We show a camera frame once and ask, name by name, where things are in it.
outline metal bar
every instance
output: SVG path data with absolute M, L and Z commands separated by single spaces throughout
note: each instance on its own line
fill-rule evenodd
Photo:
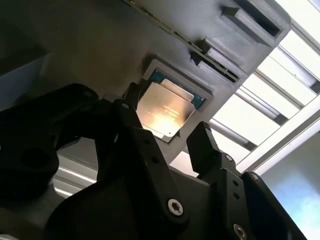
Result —
M 289 52 L 287 52 L 281 45 L 279 45 L 275 50 L 280 54 L 281 61 L 276 59 L 273 54 L 270 55 L 274 61 L 276 61 L 279 65 L 281 65 L 284 69 L 286 69 L 289 73 L 294 75 L 299 81 L 301 81 L 304 85 L 311 88 L 316 82 L 318 82 L 318 78 L 314 76 L 308 69 L 306 69 L 299 60 L 295 59 Z
M 282 89 L 279 89 L 277 86 L 273 84 L 273 81 L 269 79 L 266 75 L 264 75 L 261 71 L 256 70 L 256 75 L 263 80 L 266 84 L 268 84 L 270 87 L 272 87 L 278 94 L 280 94 L 283 98 L 285 98 L 288 102 L 290 102 L 292 105 L 296 106 L 298 109 L 300 109 L 303 105 L 296 101 L 293 97 L 286 94 L 285 91 L 282 91 Z
M 282 127 L 280 127 L 280 129 L 278 129 L 274 134 L 272 134 L 268 139 L 260 144 L 254 151 L 252 151 L 241 162 L 239 162 L 237 164 L 237 169 L 240 172 L 244 172 L 247 169 L 252 169 L 250 168 L 251 165 L 255 164 L 257 160 L 260 161 L 260 164 L 262 164 L 264 161 L 269 159 L 269 156 L 276 155 L 278 149 L 282 148 L 285 142 L 288 143 L 301 133 L 301 131 L 297 130 L 299 126 L 304 126 L 302 127 L 303 129 L 306 129 L 310 126 L 310 122 L 308 123 L 308 121 L 310 120 L 308 119 L 312 116 L 316 117 L 316 114 L 319 114 L 319 111 L 320 96 L 317 96 L 308 105 L 302 108 L 296 115 L 294 115 L 289 121 L 287 121 Z
M 251 141 L 247 140 L 243 136 L 239 135 L 235 131 L 231 130 L 230 128 L 224 126 L 222 123 L 218 122 L 215 119 L 211 119 L 209 121 L 209 125 L 212 129 L 216 130 L 220 134 L 224 135 L 226 138 L 230 139 L 231 141 L 235 142 L 236 144 L 240 145 L 241 147 L 252 151 L 257 146 L 252 143 Z
M 318 123 L 320 119 L 320 110 L 318 110 L 314 115 L 309 117 L 305 122 L 303 122 L 300 126 L 298 126 L 296 129 L 294 129 L 288 136 L 286 136 L 283 140 L 281 140 L 278 144 L 276 144 L 273 148 L 271 148 L 266 154 L 264 154 L 261 158 L 259 158 L 256 162 L 254 162 L 251 166 L 249 166 L 246 171 L 256 171 L 259 167 L 261 167 L 264 163 L 267 161 L 272 161 L 272 164 L 267 167 L 264 167 L 263 169 L 259 170 L 259 174 L 264 173 L 269 168 L 271 168 L 273 165 L 275 165 L 277 162 L 279 162 L 282 158 L 284 158 L 286 155 L 288 155 L 291 151 L 294 150 L 293 147 L 287 148 L 287 146 L 296 146 L 298 147 L 300 144 L 302 144 L 304 141 L 306 141 L 308 138 L 303 136 L 303 133 L 308 131 L 309 128 L 314 125 L 315 123 Z M 310 132 L 309 135 L 313 135 L 317 133 L 320 130 L 314 129 L 313 133 Z
M 320 0 L 308 0 L 320 13 Z
M 272 120 L 280 115 L 277 110 L 243 86 L 241 86 L 235 94 Z

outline screw hole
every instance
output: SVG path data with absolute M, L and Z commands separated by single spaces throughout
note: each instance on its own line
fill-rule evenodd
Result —
M 236 231 L 242 238 L 245 236 L 245 233 L 239 227 L 236 229 Z
M 154 162 L 155 164 L 159 163 L 159 159 L 155 156 L 151 157 L 151 161 Z
M 233 193 L 233 196 L 234 196 L 237 200 L 240 200 L 240 196 L 239 196 L 236 192 Z
M 125 102 L 121 103 L 121 106 L 124 107 L 124 108 L 126 108 L 126 109 L 129 109 L 129 108 L 130 108 L 130 106 L 129 106 L 128 104 L 126 104 Z

